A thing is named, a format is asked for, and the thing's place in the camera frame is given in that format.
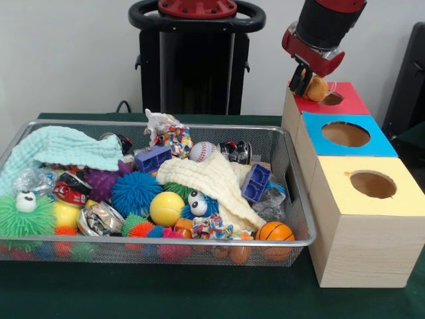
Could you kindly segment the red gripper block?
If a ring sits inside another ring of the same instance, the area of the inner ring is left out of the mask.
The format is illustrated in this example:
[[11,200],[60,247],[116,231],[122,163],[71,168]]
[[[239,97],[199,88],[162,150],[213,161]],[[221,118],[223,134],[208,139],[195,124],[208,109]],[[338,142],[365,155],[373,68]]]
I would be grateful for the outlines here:
[[345,52],[339,47],[331,51],[317,49],[304,43],[296,34],[297,21],[293,22],[284,33],[282,39],[283,49],[309,68],[297,66],[289,88],[292,92],[297,91],[298,96],[303,96],[313,77],[313,72],[325,77],[341,64]]

